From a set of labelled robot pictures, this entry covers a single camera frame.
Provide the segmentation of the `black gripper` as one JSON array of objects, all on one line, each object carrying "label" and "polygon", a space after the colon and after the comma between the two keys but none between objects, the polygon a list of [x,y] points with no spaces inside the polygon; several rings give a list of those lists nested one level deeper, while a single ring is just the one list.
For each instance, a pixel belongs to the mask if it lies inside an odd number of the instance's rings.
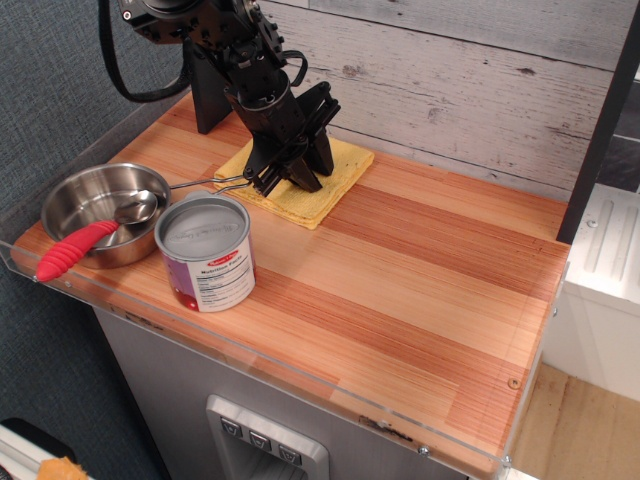
[{"label": "black gripper", "polygon": [[261,196],[267,197],[283,180],[310,193],[322,188],[314,172],[333,173],[326,127],[340,110],[327,82],[298,97],[289,83],[277,97],[254,102],[243,102],[232,89],[225,96],[252,135],[253,146],[242,175]]}]

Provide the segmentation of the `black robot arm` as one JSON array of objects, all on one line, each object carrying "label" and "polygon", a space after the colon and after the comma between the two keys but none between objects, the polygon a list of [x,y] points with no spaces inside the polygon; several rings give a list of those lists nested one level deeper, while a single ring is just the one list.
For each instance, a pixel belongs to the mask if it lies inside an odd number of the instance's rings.
[{"label": "black robot arm", "polygon": [[340,106],[321,82],[295,95],[308,63],[286,50],[276,24],[254,1],[122,1],[122,18],[155,44],[179,44],[183,66],[161,90],[132,93],[117,68],[109,4],[99,4],[103,57],[116,89],[148,103],[191,88],[198,129],[209,132],[230,111],[253,137],[242,172],[259,194],[268,196],[283,180],[307,192],[321,189],[321,176],[334,169],[326,132]]}]

